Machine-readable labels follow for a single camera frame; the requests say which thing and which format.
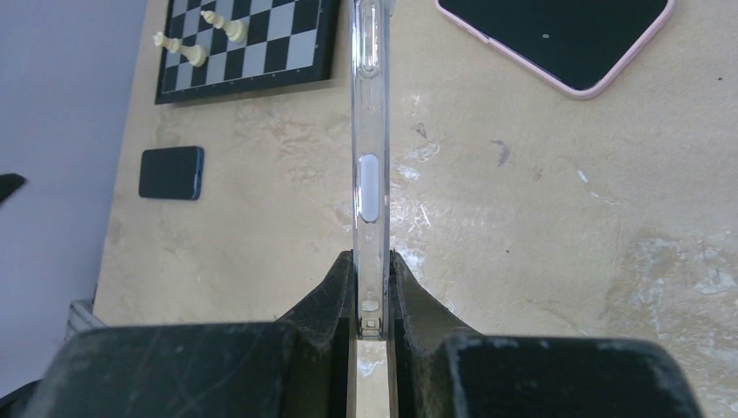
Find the clear phone case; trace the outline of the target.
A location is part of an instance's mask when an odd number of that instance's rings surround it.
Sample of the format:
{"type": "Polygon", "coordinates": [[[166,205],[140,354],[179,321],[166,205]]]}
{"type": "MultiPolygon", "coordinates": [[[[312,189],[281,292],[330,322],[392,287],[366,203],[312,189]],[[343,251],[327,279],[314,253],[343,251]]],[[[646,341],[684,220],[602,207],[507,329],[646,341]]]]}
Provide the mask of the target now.
{"type": "Polygon", "coordinates": [[[353,267],[358,334],[386,337],[389,280],[390,2],[351,3],[353,267]]]}

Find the blue phone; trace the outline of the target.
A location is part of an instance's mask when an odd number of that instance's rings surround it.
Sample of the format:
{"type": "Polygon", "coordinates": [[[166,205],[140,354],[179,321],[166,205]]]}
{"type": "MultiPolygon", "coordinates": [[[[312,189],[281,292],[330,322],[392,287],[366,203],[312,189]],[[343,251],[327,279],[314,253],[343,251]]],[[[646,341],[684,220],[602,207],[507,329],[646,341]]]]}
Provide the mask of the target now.
{"type": "Polygon", "coordinates": [[[198,200],[205,150],[200,146],[148,149],[142,152],[138,195],[145,199],[198,200]]]}

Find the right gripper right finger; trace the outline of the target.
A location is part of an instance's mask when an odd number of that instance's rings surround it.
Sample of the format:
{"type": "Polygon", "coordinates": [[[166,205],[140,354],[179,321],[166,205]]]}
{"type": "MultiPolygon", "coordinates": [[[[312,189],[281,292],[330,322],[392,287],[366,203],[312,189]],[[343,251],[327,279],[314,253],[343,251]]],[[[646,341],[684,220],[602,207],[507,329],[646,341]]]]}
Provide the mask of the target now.
{"type": "Polygon", "coordinates": [[[394,417],[700,417],[685,374],[646,340],[485,335],[399,253],[389,278],[394,417]]]}

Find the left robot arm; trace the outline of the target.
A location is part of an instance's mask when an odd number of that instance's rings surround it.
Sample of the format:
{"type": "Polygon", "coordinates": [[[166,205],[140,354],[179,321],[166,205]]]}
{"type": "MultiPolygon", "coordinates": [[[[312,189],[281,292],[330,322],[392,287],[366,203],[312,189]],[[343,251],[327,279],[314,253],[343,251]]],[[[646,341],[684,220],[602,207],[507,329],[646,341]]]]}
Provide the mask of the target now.
{"type": "Polygon", "coordinates": [[[16,173],[0,175],[0,204],[2,205],[10,196],[26,184],[26,178],[16,173]]]}

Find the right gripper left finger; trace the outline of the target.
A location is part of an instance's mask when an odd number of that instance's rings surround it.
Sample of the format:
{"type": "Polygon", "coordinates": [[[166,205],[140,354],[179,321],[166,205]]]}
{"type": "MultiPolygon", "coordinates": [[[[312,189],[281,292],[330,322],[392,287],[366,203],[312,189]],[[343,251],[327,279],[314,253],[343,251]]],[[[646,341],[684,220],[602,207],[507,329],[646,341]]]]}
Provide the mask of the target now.
{"type": "Polygon", "coordinates": [[[353,265],[342,252],[272,321],[98,327],[44,376],[1,400],[4,417],[350,417],[353,265]]]}

